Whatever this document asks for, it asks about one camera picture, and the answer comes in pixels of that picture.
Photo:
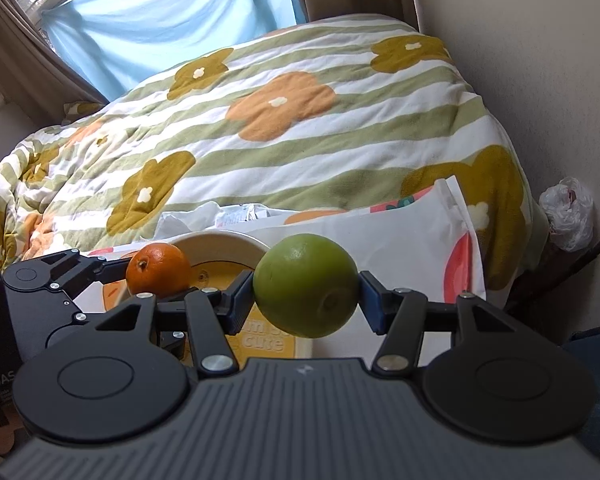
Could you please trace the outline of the white fruit print cloth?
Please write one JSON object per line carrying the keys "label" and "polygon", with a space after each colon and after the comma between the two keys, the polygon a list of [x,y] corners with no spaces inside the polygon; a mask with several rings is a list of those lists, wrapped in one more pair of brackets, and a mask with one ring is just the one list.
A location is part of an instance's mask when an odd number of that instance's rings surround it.
{"label": "white fruit print cloth", "polygon": [[[486,299],[477,234],[455,177],[418,192],[403,203],[342,212],[291,211],[257,204],[221,207],[206,203],[194,211],[160,214],[158,242],[173,237],[230,231],[250,235],[268,247],[299,233],[318,234],[344,248],[358,270],[370,271],[386,289],[422,292],[434,301],[453,302],[468,290]],[[91,285],[76,304],[86,313],[104,313],[128,296],[125,281]],[[312,342],[311,358],[357,356],[367,365],[384,336],[368,327],[360,308],[336,333]]]}

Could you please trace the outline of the green apple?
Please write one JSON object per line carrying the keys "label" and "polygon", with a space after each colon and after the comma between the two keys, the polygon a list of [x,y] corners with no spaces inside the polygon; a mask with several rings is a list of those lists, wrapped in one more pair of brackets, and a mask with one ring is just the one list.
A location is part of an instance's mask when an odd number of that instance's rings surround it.
{"label": "green apple", "polygon": [[354,260],[315,234],[296,234],[271,247],[254,270],[252,286],[268,322],[302,338],[335,333],[358,305]]}

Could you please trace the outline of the yellow duck bowl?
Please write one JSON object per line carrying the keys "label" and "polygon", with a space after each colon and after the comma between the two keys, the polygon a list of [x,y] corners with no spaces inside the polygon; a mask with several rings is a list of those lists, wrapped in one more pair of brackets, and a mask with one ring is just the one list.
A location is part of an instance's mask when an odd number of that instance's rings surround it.
{"label": "yellow duck bowl", "polygon": [[[252,271],[268,246],[242,233],[211,230],[173,237],[173,246],[188,258],[192,270],[189,284],[226,289],[242,271]],[[309,359],[312,342],[291,336],[268,322],[253,307],[242,330],[227,338],[240,365],[249,358]]]}

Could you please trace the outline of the white plastic bag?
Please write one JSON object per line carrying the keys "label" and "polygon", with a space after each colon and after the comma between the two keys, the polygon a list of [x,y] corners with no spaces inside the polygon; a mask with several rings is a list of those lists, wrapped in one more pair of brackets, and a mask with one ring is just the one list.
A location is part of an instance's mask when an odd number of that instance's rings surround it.
{"label": "white plastic bag", "polygon": [[564,252],[578,252],[591,244],[594,200],[578,179],[565,177],[547,188],[539,200],[550,225],[550,240]]}

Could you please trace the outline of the orange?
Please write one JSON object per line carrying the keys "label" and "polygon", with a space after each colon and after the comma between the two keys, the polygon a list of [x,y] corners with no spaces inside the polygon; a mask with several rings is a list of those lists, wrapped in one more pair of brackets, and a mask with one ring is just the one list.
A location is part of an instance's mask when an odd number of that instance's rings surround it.
{"label": "orange", "polygon": [[150,292],[166,298],[189,289],[190,263],[180,248],[166,243],[148,244],[130,260],[125,271],[132,295]]}

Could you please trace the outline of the blue window cloth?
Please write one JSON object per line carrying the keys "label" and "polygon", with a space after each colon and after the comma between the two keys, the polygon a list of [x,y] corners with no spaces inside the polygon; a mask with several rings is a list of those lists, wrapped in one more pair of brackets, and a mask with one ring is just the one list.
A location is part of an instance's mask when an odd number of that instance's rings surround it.
{"label": "blue window cloth", "polygon": [[305,20],[299,0],[69,0],[45,11],[42,27],[113,101],[172,66]]}

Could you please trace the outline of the left brown curtain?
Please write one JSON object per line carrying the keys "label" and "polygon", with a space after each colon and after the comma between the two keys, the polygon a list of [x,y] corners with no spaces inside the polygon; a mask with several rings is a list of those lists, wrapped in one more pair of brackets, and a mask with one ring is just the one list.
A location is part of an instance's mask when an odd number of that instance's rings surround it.
{"label": "left brown curtain", "polygon": [[58,124],[66,104],[108,103],[46,44],[16,0],[0,0],[0,92],[38,128]]}

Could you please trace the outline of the floral striped duvet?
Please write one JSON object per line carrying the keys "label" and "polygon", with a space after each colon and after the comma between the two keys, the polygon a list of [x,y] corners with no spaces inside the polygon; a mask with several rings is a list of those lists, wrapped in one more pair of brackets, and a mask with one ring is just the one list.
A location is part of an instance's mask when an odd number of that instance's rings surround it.
{"label": "floral striped duvet", "polygon": [[352,210],[456,177],[486,287],[533,268],[548,222],[513,143],[444,43],[355,14],[155,74],[0,160],[0,268],[158,237],[204,204]]}

